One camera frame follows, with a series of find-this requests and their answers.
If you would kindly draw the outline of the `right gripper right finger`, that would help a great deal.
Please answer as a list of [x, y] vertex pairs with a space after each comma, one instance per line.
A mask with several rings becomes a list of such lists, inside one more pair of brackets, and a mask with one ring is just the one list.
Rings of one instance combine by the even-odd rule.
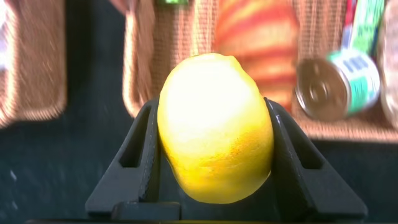
[[293, 117], [265, 100], [274, 132], [271, 177], [285, 222], [360, 222], [367, 206]]

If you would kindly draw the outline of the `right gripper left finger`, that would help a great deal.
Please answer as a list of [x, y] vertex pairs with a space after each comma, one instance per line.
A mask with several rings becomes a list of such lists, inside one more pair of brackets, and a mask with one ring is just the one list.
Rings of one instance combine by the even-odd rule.
[[89, 215], [113, 220], [178, 220], [178, 202], [159, 202], [161, 147], [159, 99], [148, 101], [135, 118], [119, 151], [85, 203]]

